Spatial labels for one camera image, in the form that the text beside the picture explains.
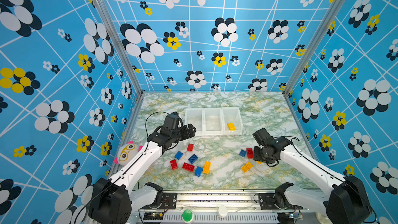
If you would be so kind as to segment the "small red square lego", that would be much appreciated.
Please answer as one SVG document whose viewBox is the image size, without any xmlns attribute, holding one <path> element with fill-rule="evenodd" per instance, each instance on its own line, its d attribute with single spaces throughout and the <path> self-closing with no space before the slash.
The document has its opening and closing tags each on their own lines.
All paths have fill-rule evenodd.
<svg viewBox="0 0 398 224">
<path fill-rule="evenodd" d="M 188 144 L 187 151 L 193 152 L 193 149 L 194 149 L 194 145 L 193 144 Z"/>
</svg>

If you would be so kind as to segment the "small blue lego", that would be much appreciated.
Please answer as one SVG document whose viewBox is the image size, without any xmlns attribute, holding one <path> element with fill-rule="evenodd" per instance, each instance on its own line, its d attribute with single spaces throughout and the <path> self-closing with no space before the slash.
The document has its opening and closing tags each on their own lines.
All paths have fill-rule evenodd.
<svg viewBox="0 0 398 224">
<path fill-rule="evenodd" d="M 239 152 L 239 155 L 240 155 L 241 157 L 245 157 L 245 156 L 246 156 L 246 151 L 242 149 L 242 150 Z"/>
<path fill-rule="evenodd" d="M 180 160 L 182 157 L 183 157 L 183 152 L 181 152 L 181 151 L 178 151 L 178 152 L 176 153 L 176 155 L 175 155 L 175 158 L 176 158 L 177 160 Z"/>
</svg>

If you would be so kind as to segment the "yellow curved lego brick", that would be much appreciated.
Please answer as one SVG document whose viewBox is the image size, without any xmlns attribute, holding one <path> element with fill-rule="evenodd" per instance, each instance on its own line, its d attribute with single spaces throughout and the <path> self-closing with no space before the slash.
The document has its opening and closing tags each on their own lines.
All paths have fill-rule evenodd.
<svg viewBox="0 0 398 224">
<path fill-rule="evenodd" d="M 233 123 L 228 123 L 227 126 L 228 126 L 230 131 L 235 131 L 236 130 L 236 127 L 235 127 L 235 125 Z"/>
</svg>

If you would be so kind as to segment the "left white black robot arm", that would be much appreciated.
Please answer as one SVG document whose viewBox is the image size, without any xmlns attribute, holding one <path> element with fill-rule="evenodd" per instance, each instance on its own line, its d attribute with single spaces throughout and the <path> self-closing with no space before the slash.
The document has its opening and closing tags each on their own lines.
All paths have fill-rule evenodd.
<svg viewBox="0 0 398 224">
<path fill-rule="evenodd" d="M 163 125 L 147 137 L 143 148 L 122 169 L 94 184 L 88 216 L 100 224 L 125 224 L 132 212 L 145 206 L 160 206 L 161 186 L 146 183 L 138 190 L 134 190 L 134 186 L 166 151 L 174 144 L 195 137 L 196 131 L 193 124 L 184 125 L 177 112 L 168 114 Z"/>
</svg>

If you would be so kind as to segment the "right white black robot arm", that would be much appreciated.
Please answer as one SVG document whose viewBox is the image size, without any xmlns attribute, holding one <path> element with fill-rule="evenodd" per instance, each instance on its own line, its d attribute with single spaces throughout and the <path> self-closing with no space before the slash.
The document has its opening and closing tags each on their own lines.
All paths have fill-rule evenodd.
<svg viewBox="0 0 398 224">
<path fill-rule="evenodd" d="M 291 206 L 307 208 L 326 216 L 334 224 L 363 224 L 376 216 L 363 182 L 353 175 L 335 172 L 293 144 L 293 137 L 271 136 L 264 128 L 253 134 L 258 143 L 254 160 L 269 167 L 281 161 L 310 179 L 320 192 L 284 183 L 275 189 L 274 204 L 279 209 Z"/>
</svg>

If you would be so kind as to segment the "left translucent white bin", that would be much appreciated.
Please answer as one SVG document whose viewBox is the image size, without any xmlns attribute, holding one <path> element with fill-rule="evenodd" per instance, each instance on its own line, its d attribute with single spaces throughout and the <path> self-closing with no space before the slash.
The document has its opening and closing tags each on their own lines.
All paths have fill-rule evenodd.
<svg viewBox="0 0 398 224">
<path fill-rule="evenodd" d="M 202 108 L 185 109 L 184 124 L 192 124 L 196 128 L 196 136 L 203 136 L 205 129 L 205 116 Z"/>
</svg>

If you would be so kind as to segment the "orange long lego brick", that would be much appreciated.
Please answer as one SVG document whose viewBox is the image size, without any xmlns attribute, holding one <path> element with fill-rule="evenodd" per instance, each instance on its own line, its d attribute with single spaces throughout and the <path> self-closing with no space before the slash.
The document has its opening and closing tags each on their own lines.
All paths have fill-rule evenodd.
<svg viewBox="0 0 398 224">
<path fill-rule="evenodd" d="M 252 169 L 252 167 L 253 167 L 253 164 L 252 164 L 251 162 L 247 162 L 246 164 L 244 164 L 244 165 L 241 167 L 241 170 L 242 170 L 244 173 L 247 173 L 248 171 L 250 171 L 250 170 Z"/>
</svg>

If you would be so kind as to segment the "blue studded lego brick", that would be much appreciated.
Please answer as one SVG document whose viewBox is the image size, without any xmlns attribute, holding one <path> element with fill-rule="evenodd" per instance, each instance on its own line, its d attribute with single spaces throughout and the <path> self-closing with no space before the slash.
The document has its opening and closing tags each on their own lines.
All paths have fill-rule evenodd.
<svg viewBox="0 0 398 224">
<path fill-rule="evenodd" d="M 190 164 L 194 164 L 196 161 L 198 160 L 197 155 L 193 154 L 188 161 L 190 162 Z"/>
</svg>

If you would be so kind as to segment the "middle translucent white bin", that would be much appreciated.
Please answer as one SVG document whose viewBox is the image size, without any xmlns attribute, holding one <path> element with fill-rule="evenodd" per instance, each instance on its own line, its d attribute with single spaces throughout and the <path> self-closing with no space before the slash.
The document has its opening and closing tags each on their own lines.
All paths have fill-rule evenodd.
<svg viewBox="0 0 398 224">
<path fill-rule="evenodd" d="M 222 135 L 221 108 L 204 108 L 204 135 Z"/>
</svg>

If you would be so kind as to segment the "blue lego brick bottom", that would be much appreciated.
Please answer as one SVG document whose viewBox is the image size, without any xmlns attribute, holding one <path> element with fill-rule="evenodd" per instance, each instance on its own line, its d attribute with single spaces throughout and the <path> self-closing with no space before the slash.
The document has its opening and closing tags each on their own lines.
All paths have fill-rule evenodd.
<svg viewBox="0 0 398 224">
<path fill-rule="evenodd" d="M 194 174 L 197 177 L 201 177 L 202 173 L 203 173 L 203 168 L 202 167 L 197 167 Z"/>
</svg>

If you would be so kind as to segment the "yellow long lego brick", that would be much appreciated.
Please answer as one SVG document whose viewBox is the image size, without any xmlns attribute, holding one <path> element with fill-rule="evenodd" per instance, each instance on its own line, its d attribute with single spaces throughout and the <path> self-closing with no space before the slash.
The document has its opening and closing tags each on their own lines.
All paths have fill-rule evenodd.
<svg viewBox="0 0 398 224">
<path fill-rule="evenodd" d="M 205 163 L 204 163 L 204 168 L 203 168 L 203 173 L 204 173 L 204 174 L 209 174 L 209 172 L 210 172 L 210 166 L 211 166 L 211 163 L 208 162 L 208 161 L 205 161 Z"/>
</svg>

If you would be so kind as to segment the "pink white plush toy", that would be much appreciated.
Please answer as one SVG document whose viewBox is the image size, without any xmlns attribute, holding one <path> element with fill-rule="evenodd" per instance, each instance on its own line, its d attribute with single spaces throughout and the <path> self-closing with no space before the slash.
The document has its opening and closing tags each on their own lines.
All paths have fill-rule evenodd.
<svg viewBox="0 0 398 224">
<path fill-rule="evenodd" d="M 142 146 L 137 146 L 133 141 L 128 142 L 119 148 L 114 163 L 126 166 L 142 148 Z"/>
</svg>

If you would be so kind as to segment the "green push button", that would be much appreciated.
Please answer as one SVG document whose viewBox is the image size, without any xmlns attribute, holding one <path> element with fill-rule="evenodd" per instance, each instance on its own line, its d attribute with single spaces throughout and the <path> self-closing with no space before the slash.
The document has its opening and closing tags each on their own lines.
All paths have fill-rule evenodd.
<svg viewBox="0 0 398 224">
<path fill-rule="evenodd" d="M 182 214 L 182 219 L 185 224 L 190 224 L 194 221 L 194 212 L 192 212 L 190 209 L 184 210 Z"/>
</svg>

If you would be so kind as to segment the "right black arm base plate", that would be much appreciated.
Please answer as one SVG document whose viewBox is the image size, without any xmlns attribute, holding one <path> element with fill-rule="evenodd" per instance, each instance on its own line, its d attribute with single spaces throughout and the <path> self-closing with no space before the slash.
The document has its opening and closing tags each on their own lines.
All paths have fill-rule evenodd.
<svg viewBox="0 0 398 224">
<path fill-rule="evenodd" d="M 259 193 L 255 194 L 253 200 L 260 205 L 261 210 L 281 210 L 281 211 L 298 211 L 303 208 L 300 206 L 288 205 L 285 207 L 278 207 L 273 193 Z"/>
</svg>

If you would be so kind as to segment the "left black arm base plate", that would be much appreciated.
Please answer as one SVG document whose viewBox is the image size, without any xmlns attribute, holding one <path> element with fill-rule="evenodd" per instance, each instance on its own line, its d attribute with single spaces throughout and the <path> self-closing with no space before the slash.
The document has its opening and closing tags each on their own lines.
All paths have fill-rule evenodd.
<svg viewBox="0 0 398 224">
<path fill-rule="evenodd" d="M 141 209 L 154 209 L 154 210 L 170 210 L 176 209 L 177 203 L 177 193 L 166 192 L 163 193 L 162 199 L 159 203 L 154 203 L 153 205 L 146 205 Z"/>
</svg>

